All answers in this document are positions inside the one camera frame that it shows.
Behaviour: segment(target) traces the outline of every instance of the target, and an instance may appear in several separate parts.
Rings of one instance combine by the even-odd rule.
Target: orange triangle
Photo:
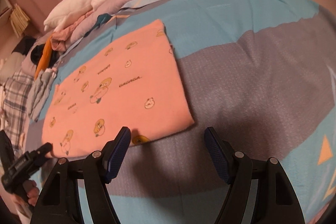
[[[327,136],[324,135],[323,142],[322,142],[321,153],[320,153],[320,158],[319,158],[319,162],[317,163],[317,165],[320,165],[321,163],[329,160],[332,157],[333,157],[333,153],[331,151],[329,141],[327,139]]]

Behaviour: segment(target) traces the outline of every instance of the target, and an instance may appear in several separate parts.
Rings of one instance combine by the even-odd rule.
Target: plaid fabric
[[[8,126],[5,128],[5,132],[12,142],[16,156],[22,154],[20,136],[23,132],[27,117],[26,102],[33,82],[33,77],[28,76],[19,70],[14,73],[11,78],[8,78],[4,84],[6,97],[3,102],[3,109],[8,121]]]

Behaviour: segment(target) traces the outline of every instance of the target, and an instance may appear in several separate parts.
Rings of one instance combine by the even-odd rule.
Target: human hand
[[[27,193],[27,196],[28,196],[28,203],[30,205],[33,205],[35,206],[36,205],[36,202],[37,202],[37,199],[39,197],[39,194],[40,194],[40,190],[39,188],[36,187],[36,182],[33,181],[33,180],[28,180],[26,182],[28,185],[30,184],[30,190],[29,192]],[[16,194],[12,194],[11,195],[11,199],[14,203],[18,204],[18,205],[21,205],[21,206],[24,206],[26,203],[24,202],[24,200],[19,197],[18,195]]]

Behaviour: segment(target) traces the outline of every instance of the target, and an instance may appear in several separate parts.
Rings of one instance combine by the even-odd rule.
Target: bed sheet
[[[331,200],[336,19],[330,12],[311,0],[159,0],[103,17],[62,59],[54,86],[113,40],[161,19],[196,122],[129,148],[108,185],[122,223],[214,222],[227,186],[203,144],[207,126],[251,158],[278,158],[306,223]],[[41,144],[54,86],[39,121],[30,125],[27,150]],[[86,208],[83,187],[80,182]]]

